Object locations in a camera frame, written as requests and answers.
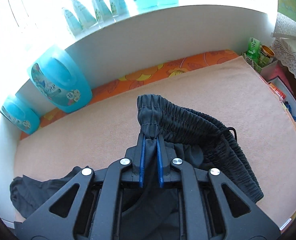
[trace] white wall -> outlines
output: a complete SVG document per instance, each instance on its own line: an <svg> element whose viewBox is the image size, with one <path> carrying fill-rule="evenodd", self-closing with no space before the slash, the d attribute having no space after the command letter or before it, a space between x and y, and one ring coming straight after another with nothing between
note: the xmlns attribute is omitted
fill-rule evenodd
<svg viewBox="0 0 296 240"><path fill-rule="evenodd" d="M0 113L0 217L10 227L15 220L15 208L10 200L9 185L14 178L14 160L20 134L21 131Z"/></svg>
<svg viewBox="0 0 296 240"><path fill-rule="evenodd" d="M274 11L267 14L222 5L167 8L109 25L66 51L95 88L134 71L206 51L232 49L240 54L247 50L250 37L269 46L277 7ZM18 95L40 114L54 108L30 81Z"/></svg>

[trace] blue gripper pad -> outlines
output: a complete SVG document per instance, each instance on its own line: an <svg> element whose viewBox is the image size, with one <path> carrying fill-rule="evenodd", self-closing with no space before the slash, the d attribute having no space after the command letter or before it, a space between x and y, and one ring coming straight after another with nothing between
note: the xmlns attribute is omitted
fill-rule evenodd
<svg viewBox="0 0 296 240"><path fill-rule="evenodd" d="M157 168L158 168L159 186L162 188L164 187L164 177L163 177L159 137L157 137Z"/></svg>
<svg viewBox="0 0 296 240"><path fill-rule="evenodd" d="M139 187L144 186L144 171L145 171L145 141L146 137L143 137L143 144L141 147L140 169L139 169Z"/></svg>

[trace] mattress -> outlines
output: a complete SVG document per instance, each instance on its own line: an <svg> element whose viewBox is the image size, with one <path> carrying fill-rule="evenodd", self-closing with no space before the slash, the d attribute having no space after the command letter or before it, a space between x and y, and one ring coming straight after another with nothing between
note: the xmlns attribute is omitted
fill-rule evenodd
<svg viewBox="0 0 296 240"><path fill-rule="evenodd" d="M42 118L42 129L19 142L15 176L55 179L74 166L97 170L122 158L136 145L136 99L147 93L234 127L264 192L257 205L279 227L296 217L296 126L270 87L230 50L126 75L94 89L89 105L74 113L54 109Z"/></svg>

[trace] orange floral fabric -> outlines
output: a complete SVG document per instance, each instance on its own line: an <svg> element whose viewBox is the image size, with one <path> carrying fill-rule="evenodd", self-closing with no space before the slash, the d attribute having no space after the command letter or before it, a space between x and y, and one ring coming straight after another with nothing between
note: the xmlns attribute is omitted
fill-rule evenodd
<svg viewBox="0 0 296 240"><path fill-rule="evenodd" d="M167 77L224 63L237 57L238 55L234 51L227 49L205 52L139 70L93 89L93 97L88 105ZM66 115L68 114L58 108L55 108L40 118L40 125L38 129L41 129ZM28 136L28 134L22 132L20 139L22 140Z"/></svg>

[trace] black cloth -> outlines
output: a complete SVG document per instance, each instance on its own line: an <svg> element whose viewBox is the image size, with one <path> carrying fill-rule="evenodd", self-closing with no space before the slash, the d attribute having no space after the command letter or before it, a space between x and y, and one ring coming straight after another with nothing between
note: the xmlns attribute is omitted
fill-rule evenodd
<svg viewBox="0 0 296 240"><path fill-rule="evenodd" d="M158 95L139 96L137 107L141 132L146 136L144 187L124 190L120 240L179 239L177 191L159 188L158 134L163 135L167 152L175 152L195 168L220 169L254 202L263 197L245 155L229 131L233 128ZM16 178L10 185L14 206L23 217L29 216L77 173L73 171L62 179L46 182L26 176Z"/></svg>
<svg viewBox="0 0 296 240"><path fill-rule="evenodd" d="M162 134L169 143L199 146L205 164L220 169L253 202L263 198L259 183L237 141L227 127L207 114L176 106L158 95L137 99L138 121L146 138Z"/></svg>
<svg viewBox="0 0 296 240"><path fill-rule="evenodd" d="M10 184L10 199L18 212L29 217L43 203L74 177L81 168L76 166L61 179L40 182L27 176L16 177Z"/></svg>

